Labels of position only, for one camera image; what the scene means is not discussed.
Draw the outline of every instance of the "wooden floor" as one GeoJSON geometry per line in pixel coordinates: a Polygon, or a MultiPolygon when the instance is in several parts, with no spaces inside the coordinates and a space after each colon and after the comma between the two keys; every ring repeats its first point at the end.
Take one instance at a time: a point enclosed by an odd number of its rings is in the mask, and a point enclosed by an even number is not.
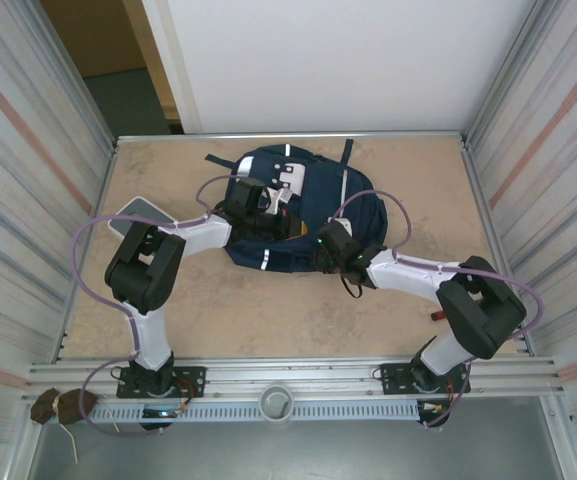
{"type": "MultiPolygon", "coordinates": [[[[330,158],[340,158],[342,138],[284,140],[330,158]]],[[[204,160],[207,153],[237,160],[268,139],[175,140],[124,143],[103,206],[117,212],[141,195],[178,220],[202,214],[197,188],[228,173],[204,160]]],[[[398,196],[413,221],[411,241],[401,251],[435,260],[490,258],[455,138],[358,138],[350,165],[378,189],[398,196]]],[[[221,200],[224,183],[204,199],[221,200]]],[[[404,235],[398,209],[386,201],[386,244],[404,235]]],[[[119,240],[101,225],[91,245],[84,278],[111,297],[103,273],[119,240]]],[[[169,342],[177,356],[295,357],[413,354],[445,322],[434,323],[436,306],[395,291],[366,291],[355,300],[337,275],[282,274],[235,266],[223,250],[185,259],[166,304],[169,342]]],[[[131,351],[122,315],[79,293],[63,356],[114,356],[131,351]]],[[[506,351],[512,351],[508,345],[506,351]]]]}

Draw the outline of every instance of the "navy blue backpack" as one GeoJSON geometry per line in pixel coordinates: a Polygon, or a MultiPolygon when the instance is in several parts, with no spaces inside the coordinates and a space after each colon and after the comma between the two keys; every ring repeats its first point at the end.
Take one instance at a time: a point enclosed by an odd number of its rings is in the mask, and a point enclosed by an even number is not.
{"type": "MultiPolygon", "coordinates": [[[[287,208],[308,226],[306,235],[291,240],[269,243],[261,238],[247,238],[226,247],[237,265],[274,272],[317,270],[317,231],[347,198],[374,188],[363,173],[348,166],[352,144],[353,140],[346,140],[340,162],[290,144],[257,148],[237,162],[206,156],[206,160],[230,168],[233,175],[248,175],[275,190],[290,188],[293,195],[287,208]]],[[[226,198],[232,195],[235,181],[228,182],[226,198]]],[[[384,202],[377,195],[355,199],[342,216],[350,221],[352,236],[363,247],[383,243],[388,219],[384,202]]]]}

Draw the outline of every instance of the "corrugated metal wall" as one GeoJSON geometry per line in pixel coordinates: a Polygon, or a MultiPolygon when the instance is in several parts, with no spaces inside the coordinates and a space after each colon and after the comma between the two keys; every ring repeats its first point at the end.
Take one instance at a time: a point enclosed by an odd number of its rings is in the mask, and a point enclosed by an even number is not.
{"type": "Polygon", "coordinates": [[[577,426],[577,0],[558,2],[472,150],[515,275],[543,295],[534,332],[577,426]]]}
{"type": "Polygon", "coordinates": [[[112,150],[42,22],[32,2],[0,0],[0,468],[24,375],[61,334],[70,239],[112,150]]]}

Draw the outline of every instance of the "smartphone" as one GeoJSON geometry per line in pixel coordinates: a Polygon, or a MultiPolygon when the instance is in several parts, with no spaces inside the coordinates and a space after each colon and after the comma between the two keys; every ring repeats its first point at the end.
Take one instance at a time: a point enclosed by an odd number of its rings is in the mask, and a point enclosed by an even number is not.
{"type": "MultiPolygon", "coordinates": [[[[139,215],[150,218],[158,222],[172,223],[173,217],[164,212],[161,208],[146,200],[144,197],[135,197],[126,204],[124,208],[117,212],[117,215],[139,215]]],[[[108,228],[119,238],[124,238],[132,225],[128,220],[110,220],[108,228]]]]}

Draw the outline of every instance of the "backpack strap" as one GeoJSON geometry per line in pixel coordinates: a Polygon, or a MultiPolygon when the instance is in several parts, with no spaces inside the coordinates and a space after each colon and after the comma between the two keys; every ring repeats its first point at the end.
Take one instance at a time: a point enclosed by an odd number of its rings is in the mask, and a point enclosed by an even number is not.
{"type": "Polygon", "coordinates": [[[230,160],[224,160],[223,158],[219,158],[210,153],[206,155],[206,160],[212,163],[216,163],[217,165],[221,165],[222,167],[229,168],[230,170],[235,168],[236,165],[235,162],[231,162],[230,160]]]}
{"type": "Polygon", "coordinates": [[[352,138],[346,139],[346,144],[344,145],[344,153],[341,155],[341,160],[339,161],[339,163],[341,163],[344,166],[348,165],[348,160],[350,160],[350,154],[352,153],[353,143],[355,143],[355,141],[352,138]]]}

